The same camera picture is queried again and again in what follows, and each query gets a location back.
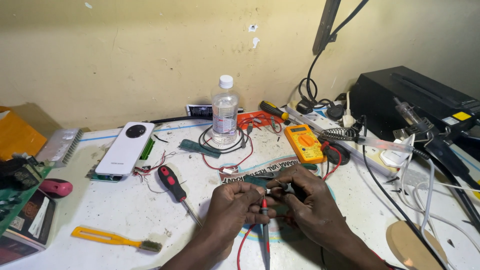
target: red screwdriver handle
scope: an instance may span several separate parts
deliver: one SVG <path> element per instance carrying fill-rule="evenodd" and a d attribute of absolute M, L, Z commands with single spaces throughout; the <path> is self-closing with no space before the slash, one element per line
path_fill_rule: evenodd
<path fill-rule="evenodd" d="M 173 196 L 178 202 L 182 202 L 187 197 L 187 193 L 180 186 L 179 180 L 173 173 L 172 169 L 166 165 L 162 165 L 156 172 L 163 185 L 165 185 L 165 187 L 167 187 L 168 190 L 173 193 Z"/>

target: yellow multimeter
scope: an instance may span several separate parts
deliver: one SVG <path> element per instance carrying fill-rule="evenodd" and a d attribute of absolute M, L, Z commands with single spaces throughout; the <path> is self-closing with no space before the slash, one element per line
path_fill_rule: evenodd
<path fill-rule="evenodd" d="M 285 136 L 301 163 L 316 164 L 327 161 L 320 149 L 322 144 L 308 125 L 288 126 L 285 128 Z"/>

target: plastic bottle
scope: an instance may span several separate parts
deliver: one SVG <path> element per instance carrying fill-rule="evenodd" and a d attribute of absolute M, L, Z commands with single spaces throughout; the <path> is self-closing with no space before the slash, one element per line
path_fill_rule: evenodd
<path fill-rule="evenodd" d="M 237 113 L 240 96 L 233 87 L 230 75 L 220 76 L 218 87 L 212 89 L 212 139 L 219 145 L 228 145 L 237 138 Z"/>

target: yellow wall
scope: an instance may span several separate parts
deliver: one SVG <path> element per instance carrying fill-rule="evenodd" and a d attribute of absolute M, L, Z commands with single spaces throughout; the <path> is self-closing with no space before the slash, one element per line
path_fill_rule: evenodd
<path fill-rule="evenodd" d="M 185 115 L 222 74 L 243 106 L 282 105 L 313 60 L 324 1 L 3 0 L 0 105 L 41 132 Z M 334 98 L 362 72 L 405 65 L 479 97 L 478 0 L 371 0 L 319 58 Z M 359 0 L 343 0 L 340 23 Z M 248 32 L 258 24 L 256 32 Z M 260 39 L 252 49 L 254 37 Z"/>

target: power strip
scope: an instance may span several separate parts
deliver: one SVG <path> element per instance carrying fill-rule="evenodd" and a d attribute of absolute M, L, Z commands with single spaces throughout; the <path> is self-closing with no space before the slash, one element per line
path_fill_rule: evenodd
<path fill-rule="evenodd" d="M 340 127 L 336 122 L 323 117 L 317 112 L 312 112 L 309 114 L 301 114 L 295 110 L 298 101 L 290 102 L 285 110 L 290 114 L 290 117 L 296 118 L 299 122 L 305 123 L 313 127 L 316 131 L 322 131 L 328 128 L 337 128 Z M 378 138 L 370 131 L 367 132 L 367 137 Z M 341 146 L 345 147 L 350 154 L 361 161 L 363 161 L 363 149 L 361 145 L 358 145 L 354 142 L 348 141 L 335 141 Z M 398 168 L 386 166 L 385 163 L 380 159 L 380 153 L 382 150 L 379 150 L 374 147 L 365 146 L 365 155 L 367 156 L 367 162 L 370 167 L 376 169 L 381 174 L 387 177 L 393 177 L 397 174 Z"/>

